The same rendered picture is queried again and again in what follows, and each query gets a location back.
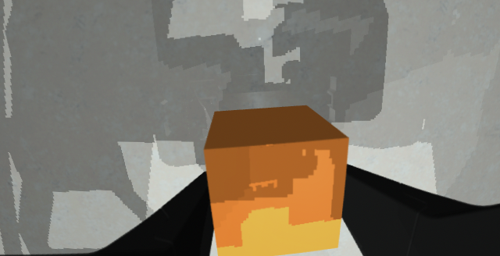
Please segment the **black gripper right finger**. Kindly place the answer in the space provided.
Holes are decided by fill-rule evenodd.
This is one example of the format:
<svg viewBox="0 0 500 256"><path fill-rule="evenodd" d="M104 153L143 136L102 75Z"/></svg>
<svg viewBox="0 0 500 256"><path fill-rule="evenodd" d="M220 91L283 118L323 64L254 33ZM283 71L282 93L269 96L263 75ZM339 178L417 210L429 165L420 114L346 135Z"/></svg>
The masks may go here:
<svg viewBox="0 0 500 256"><path fill-rule="evenodd" d="M363 256L500 256L500 204L467 204L349 164L342 220Z"/></svg>

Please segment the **orange block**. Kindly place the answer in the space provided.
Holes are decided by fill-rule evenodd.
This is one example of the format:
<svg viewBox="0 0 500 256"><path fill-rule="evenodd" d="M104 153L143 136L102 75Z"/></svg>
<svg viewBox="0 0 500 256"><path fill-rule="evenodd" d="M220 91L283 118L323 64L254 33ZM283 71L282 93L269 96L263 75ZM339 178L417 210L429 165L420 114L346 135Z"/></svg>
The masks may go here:
<svg viewBox="0 0 500 256"><path fill-rule="evenodd" d="M348 143L307 105L214 112L203 151L218 256L338 248Z"/></svg>

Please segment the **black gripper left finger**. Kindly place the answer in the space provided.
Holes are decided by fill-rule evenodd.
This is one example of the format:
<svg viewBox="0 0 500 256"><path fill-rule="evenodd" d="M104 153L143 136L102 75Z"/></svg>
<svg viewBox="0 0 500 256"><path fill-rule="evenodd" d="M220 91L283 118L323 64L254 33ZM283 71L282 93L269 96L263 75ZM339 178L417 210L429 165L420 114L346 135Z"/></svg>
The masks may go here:
<svg viewBox="0 0 500 256"><path fill-rule="evenodd" d="M145 221L99 251L0 256L210 256L213 233L205 171Z"/></svg>

